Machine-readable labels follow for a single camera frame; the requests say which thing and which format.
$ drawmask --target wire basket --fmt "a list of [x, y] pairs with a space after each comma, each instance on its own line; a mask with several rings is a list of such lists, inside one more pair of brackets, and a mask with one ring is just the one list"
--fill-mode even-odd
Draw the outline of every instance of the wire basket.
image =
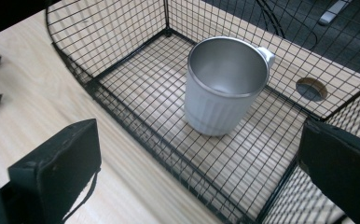
[[[360, 0], [326, 26], [327, 1], [48, 4], [60, 57], [93, 99], [224, 222], [334, 222], [343, 212], [295, 161], [304, 120], [360, 137]], [[222, 137], [184, 118], [187, 56], [226, 35], [276, 55], [270, 80]]]

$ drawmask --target table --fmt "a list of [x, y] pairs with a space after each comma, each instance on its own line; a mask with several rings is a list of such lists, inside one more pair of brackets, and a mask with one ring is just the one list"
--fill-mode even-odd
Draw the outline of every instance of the table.
[[216, 223], [66, 70], [39, 12], [0, 33], [0, 187], [7, 167], [65, 126], [96, 118], [102, 171], [67, 223]]

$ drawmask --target cup rim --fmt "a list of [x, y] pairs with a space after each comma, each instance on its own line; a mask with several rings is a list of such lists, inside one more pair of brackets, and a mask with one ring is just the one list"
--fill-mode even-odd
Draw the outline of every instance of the cup rim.
[[[200, 81], [200, 79], [195, 75], [194, 71], [192, 70], [191, 68], [191, 56], [194, 52], [194, 50], [201, 44], [207, 42], [207, 41], [211, 41], [211, 40], [215, 40], [215, 39], [225, 39], [225, 40], [231, 40], [231, 41], [237, 41], [241, 44], [244, 44], [245, 46], [249, 47], [250, 49], [252, 49], [254, 52], [256, 52], [260, 57], [261, 57], [261, 60], [263, 60], [265, 63], [265, 66], [266, 66], [266, 69], [267, 69], [267, 75], [265, 77], [265, 80], [264, 80], [264, 85], [261, 85], [261, 87], [259, 87], [258, 89], [256, 89], [255, 91], [250, 91], [250, 92], [247, 92], [247, 93], [226, 93], [226, 92], [222, 92], [222, 91], [217, 91], [209, 86], [207, 86], [206, 84], [204, 84], [202, 81]], [[210, 37], [210, 38], [206, 38], [204, 40], [202, 40], [200, 43], [198, 43], [197, 45], [195, 45], [191, 51], [189, 52], [188, 54], [188, 63], [187, 63], [187, 68], [188, 68], [188, 72], [189, 74], [191, 75], [191, 77], [201, 86], [203, 87], [206, 91], [214, 94], [214, 95], [219, 95], [219, 96], [222, 96], [222, 97], [226, 97], [226, 98], [244, 98], [244, 97], [249, 97], [249, 96], [252, 96], [252, 95], [256, 95], [258, 94], [259, 92], [261, 92], [265, 86], [267, 85], [268, 83], [268, 80], [270, 78], [270, 68], [268, 67], [268, 63], [267, 61], [265, 60], [264, 58], [264, 55], [254, 46], [252, 46], [251, 44], [249, 43], [246, 43], [245, 41], [242, 41], [238, 38], [235, 38], [235, 37], [230, 37], [230, 36], [214, 36], [214, 37]]]

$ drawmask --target black wire basket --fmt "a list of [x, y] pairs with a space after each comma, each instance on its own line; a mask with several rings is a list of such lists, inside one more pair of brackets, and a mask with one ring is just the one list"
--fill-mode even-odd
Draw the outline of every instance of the black wire basket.
[[[46, 14], [80, 85], [222, 221], [331, 223], [344, 212], [297, 154], [307, 118], [360, 137], [360, 0], [322, 25], [334, 3], [63, 0]], [[185, 74], [193, 46], [219, 35], [276, 63], [236, 130], [209, 137], [184, 118]]]

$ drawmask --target metal mug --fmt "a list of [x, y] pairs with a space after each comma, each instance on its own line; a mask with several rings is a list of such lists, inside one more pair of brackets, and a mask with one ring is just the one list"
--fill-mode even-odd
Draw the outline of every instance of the metal mug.
[[242, 120], [270, 76], [275, 56], [239, 39], [218, 36], [188, 55], [185, 114], [197, 132], [220, 136]]

